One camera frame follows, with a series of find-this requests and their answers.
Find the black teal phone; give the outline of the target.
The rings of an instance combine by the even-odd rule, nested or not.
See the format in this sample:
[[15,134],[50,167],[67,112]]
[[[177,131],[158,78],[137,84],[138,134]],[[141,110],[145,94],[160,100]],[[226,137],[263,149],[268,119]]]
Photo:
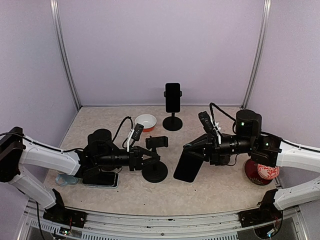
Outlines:
[[165,84],[165,111],[167,113],[179,113],[181,109],[181,85],[178,82]]

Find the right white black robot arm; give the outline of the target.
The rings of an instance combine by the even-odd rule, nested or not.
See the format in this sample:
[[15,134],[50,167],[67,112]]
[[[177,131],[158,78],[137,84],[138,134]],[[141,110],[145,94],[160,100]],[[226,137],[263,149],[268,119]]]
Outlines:
[[185,144],[174,171],[174,178],[192,183],[203,162],[226,166],[232,155],[248,154],[252,161],[268,167],[292,167],[320,171],[320,150],[292,143],[262,131],[262,116],[252,110],[237,111],[232,118],[233,135],[221,133],[214,115],[200,112],[205,133]]

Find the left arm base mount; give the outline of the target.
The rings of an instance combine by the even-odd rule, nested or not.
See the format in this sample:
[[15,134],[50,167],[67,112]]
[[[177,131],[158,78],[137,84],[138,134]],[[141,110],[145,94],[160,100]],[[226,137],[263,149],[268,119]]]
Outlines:
[[66,208],[61,194],[54,188],[52,190],[55,202],[53,206],[45,208],[43,218],[55,223],[68,225],[70,228],[83,228],[88,214],[84,211]]

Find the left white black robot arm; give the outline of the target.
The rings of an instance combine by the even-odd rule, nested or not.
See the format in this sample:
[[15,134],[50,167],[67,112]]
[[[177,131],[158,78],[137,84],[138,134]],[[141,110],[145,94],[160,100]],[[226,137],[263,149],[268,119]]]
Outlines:
[[40,204],[47,212],[63,223],[70,218],[61,194],[46,188],[24,165],[56,170],[79,179],[96,179],[103,167],[129,167],[140,171],[158,163],[161,157],[140,146],[120,149],[112,142],[112,133],[98,129],[87,137],[84,149],[63,150],[28,139],[21,127],[4,133],[0,140],[0,181],[13,185],[23,194]]

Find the black pole phone stand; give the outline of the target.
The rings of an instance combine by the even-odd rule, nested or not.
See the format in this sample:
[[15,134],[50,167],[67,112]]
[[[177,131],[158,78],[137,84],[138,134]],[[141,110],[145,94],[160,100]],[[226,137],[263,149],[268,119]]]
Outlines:
[[162,126],[164,129],[168,131],[175,132],[180,130],[183,127],[183,122],[180,118],[175,116],[174,112],[172,112],[171,116],[166,117],[163,120]]
[[[145,139],[145,147],[146,149],[157,152],[157,148],[162,148],[162,147],[168,147],[169,146],[169,140],[167,136],[157,136],[157,137],[152,137],[150,136],[149,138]],[[161,157],[157,169],[156,170],[151,170],[151,168],[146,167],[141,170],[143,178],[150,182],[150,183],[160,183],[162,182],[168,175],[168,168],[167,166],[161,162]]]

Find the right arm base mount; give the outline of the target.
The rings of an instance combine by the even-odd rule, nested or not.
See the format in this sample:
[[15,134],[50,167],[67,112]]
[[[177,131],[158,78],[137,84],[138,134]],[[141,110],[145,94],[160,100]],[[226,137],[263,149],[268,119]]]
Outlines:
[[268,190],[262,201],[258,203],[258,208],[240,211],[238,216],[241,227],[246,228],[282,219],[283,211],[278,210],[274,205],[277,192],[278,189]]

